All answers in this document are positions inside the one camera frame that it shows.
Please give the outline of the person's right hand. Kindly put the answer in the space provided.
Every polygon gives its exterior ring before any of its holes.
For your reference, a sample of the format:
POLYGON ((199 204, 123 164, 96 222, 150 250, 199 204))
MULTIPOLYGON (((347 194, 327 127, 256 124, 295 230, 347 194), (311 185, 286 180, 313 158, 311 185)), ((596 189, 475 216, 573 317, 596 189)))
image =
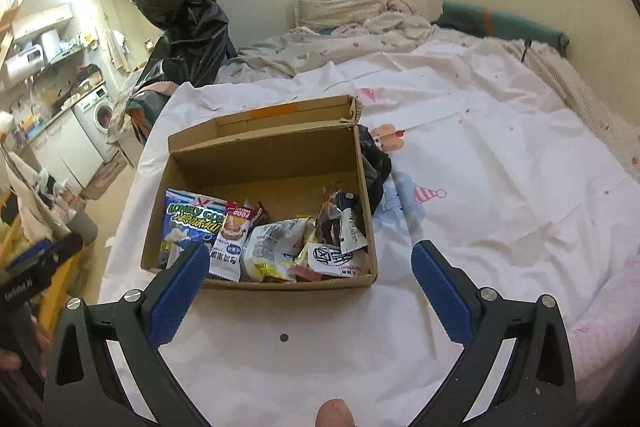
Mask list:
POLYGON ((346 402, 342 399, 331 399, 322 404, 318 410, 316 427, 355 427, 356 421, 346 402))

